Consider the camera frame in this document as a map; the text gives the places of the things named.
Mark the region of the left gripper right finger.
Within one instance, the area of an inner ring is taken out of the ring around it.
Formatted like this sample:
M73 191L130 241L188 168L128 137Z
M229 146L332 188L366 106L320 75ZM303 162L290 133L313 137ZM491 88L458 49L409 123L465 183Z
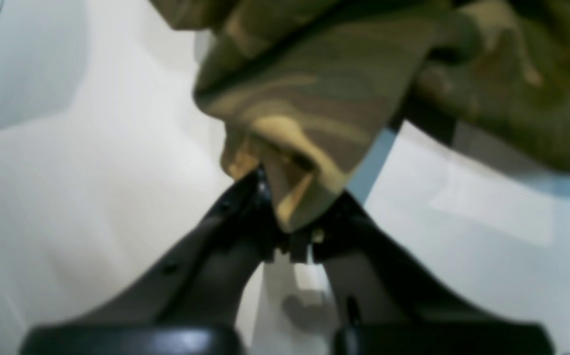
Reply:
M552 355L534 321L459 295L381 230L349 194L290 236L291 262L326 272L338 312L333 355Z

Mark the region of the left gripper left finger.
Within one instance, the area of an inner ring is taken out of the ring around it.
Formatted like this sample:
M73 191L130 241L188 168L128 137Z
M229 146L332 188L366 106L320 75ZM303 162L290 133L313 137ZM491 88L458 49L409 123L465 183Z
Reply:
M278 227L263 168L226 190L197 226L118 296L26 335L22 355L244 355L235 330L249 279Z

